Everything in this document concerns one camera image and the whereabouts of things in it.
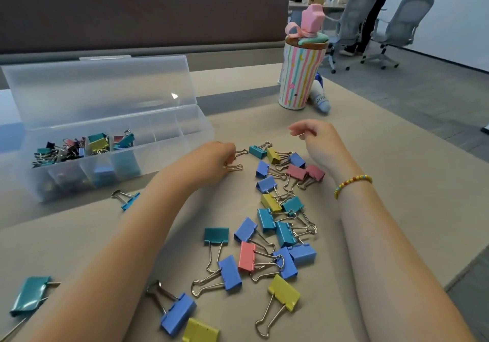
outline open plastic lid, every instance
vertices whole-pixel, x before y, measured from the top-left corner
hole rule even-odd
[[[197,104],[183,55],[2,69],[26,130]]]

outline person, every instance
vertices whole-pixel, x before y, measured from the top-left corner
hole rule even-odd
[[[374,6],[370,10],[367,19],[365,20],[362,28],[362,38],[359,43],[353,44],[351,46],[347,46],[345,49],[340,50],[339,53],[347,56],[353,55],[363,55],[365,50],[367,49],[367,45],[370,42],[370,34],[374,30],[375,21],[378,17],[378,13],[380,13],[382,7],[387,0],[376,0]]]
[[[364,174],[332,124],[304,120],[289,129],[306,142],[311,158],[336,185]],[[122,216],[107,246],[49,296],[15,341],[122,341],[175,216],[194,191],[226,175],[223,165],[234,160],[235,150],[232,143],[212,141],[158,172]],[[338,203],[370,340],[473,342],[457,308],[374,186],[349,184]]]

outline person's hand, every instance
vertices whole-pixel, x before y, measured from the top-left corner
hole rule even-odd
[[[233,162],[235,154],[235,144],[210,141],[186,154],[177,163],[198,189],[218,183],[228,173],[225,165]]]
[[[290,135],[306,141],[310,157],[325,167],[337,183],[363,174],[331,123],[302,120],[289,129]]]

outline gray mesh chair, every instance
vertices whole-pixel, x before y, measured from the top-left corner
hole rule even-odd
[[[329,42],[333,45],[331,52],[324,58],[328,59],[331,66],[331,73],[336,73],[334,67],[334,52],[340,46],[353,45],[361,40],[360,25],[367,19],[370,10],[376,0],[348,0],[345,10],[339,19],[326,16],[327,19],[337,22],[334,32],[326,32]]]
[[[434,3],[435,0],[402,0],[390,22],[377,18],[371,37],[373,41],[381,44],[382,52],[364,56],[360,63],[379,59],[381,69],[386,68],[386,62],[394,64],[394,68],[399,67],[397,61],[385,55],[387,46],[405,47],[411,45],[414,41],[416,28]],[[379,21],[388,23],[385,33],[377,32]]]

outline beaded bracelet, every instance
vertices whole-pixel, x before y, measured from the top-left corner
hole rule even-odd
[[[369,183],[372,184],[373,180],[372,178],[369,176],[369,175],[360,175],[360,176],[356,176],[354,178],[351,178],[349,180],[346,180],[344,183],[341,183],[339,185],[339,187],[336,188],[336,190],[334,191],[334,197],[335,199],[338,199],[338,196],[339,196],[339,192],[346,186],[346,185],[349,185],[351,183],[354,183],[355,181],[360,181],[360,180],[367,180]]]

